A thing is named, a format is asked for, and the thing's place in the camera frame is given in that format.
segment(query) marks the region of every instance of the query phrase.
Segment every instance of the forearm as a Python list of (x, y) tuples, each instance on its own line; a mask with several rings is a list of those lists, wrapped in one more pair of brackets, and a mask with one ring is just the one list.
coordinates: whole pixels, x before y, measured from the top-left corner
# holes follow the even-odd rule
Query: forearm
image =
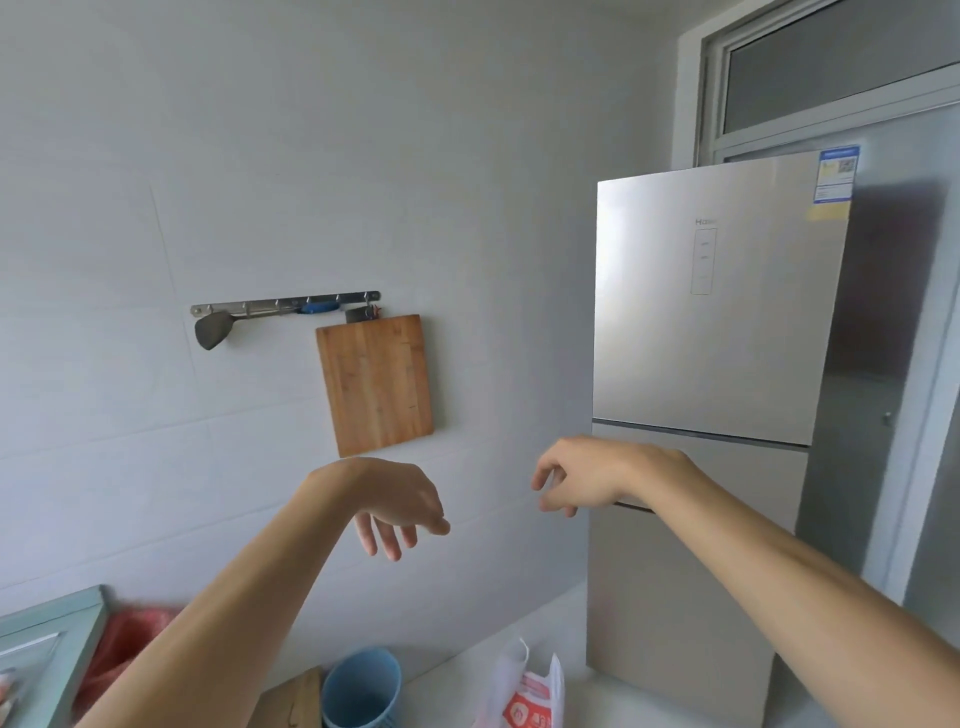
[(293, 499), (164, 630), (81, 728), (242, 728), (280, 645), (356, 512), (339, 470)]
[(705, 476), (632, 489), (843, 725), (956, 723), (956, 651), (862, 580)]

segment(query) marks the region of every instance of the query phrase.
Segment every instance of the metal hook rail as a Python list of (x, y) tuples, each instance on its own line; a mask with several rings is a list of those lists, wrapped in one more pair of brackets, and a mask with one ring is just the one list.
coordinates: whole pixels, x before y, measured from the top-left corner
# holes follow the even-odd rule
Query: metal hook rail
[(331, 293), (321, 296), (299, 296), (292, 299), (262, 299), (260, 301), (237, 301), (233, 303), (197, 303), (190, 306), (195, 319), (209, 316), (211, 313), (228, 313), (238, 319), (258, 318), (271, 314), (298, 311), (312, 303), (373, 303), (380, 300), (379, 291), (361, 291), (359, 293)]

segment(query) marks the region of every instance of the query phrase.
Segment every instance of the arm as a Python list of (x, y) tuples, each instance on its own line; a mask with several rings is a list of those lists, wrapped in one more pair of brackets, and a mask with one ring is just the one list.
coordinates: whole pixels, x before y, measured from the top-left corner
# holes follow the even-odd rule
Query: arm
[(80, 728), (244, 728), (267, 670), (350, 520), (368, 552), (372, 518), (392, 560), (417, 525), (449, 532), (413, 465), (358, 458), (310, 474), (270, 523), (140, 654)]
[(685, 455), (561, 440), (537, 466), (541, 508), (638, 497), (727, 588), (841, 725), (953, 726), (960, 653), (865, 582), (731, 496)]

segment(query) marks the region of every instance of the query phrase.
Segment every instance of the refrigerator door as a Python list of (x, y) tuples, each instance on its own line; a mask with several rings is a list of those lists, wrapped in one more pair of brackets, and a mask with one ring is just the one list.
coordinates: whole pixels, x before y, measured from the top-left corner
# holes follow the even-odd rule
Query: refrigerator door
[[(682, 449), (734, 495), (793, 529), (806, 453), (595, 425), (594, 434)], [(774, 648), (655, 515), (590, 514), (588, 664), (725, 724), (759, 726)]]
[(810, 443), (847, 233), (819, 160), (599, 184), (594, 418)]

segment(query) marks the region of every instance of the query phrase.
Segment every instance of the window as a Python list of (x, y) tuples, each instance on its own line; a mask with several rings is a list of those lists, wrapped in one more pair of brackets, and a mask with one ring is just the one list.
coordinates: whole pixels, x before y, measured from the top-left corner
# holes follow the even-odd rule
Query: window
[(724, 133), (958, 61), (955, 0), (840, 0), (731, 52)]

